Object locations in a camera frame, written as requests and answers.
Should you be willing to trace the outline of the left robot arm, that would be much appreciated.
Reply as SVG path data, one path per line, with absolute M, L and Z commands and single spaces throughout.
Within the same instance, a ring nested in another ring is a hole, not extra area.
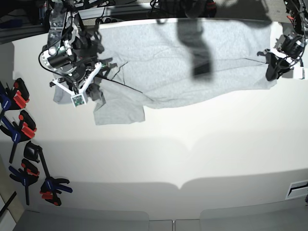
M 304 52 L 308 50 L 308 2 L 306 0 L 285 0 L 287 18 L 292 27 L 274 22 L 271 26 L 270 49 L 259 55 L 266 57 L 268 64 L 266 79 L 278 80 L 283 74 L 292 71 L 293 79 L 307 80 L 304 67 Z

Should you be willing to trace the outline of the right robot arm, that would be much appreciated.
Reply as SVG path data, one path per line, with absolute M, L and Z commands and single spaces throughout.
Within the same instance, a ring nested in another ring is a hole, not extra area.
M 112 58 L 99 58 L 104 51 L 99 26 L 84 26 L 74 1 L 55 0 L 49 25 L 38 62 L 55 75 L 51 86 L 75 97 L 87 92 L 95 77 L 105 78 L 117 66 Z

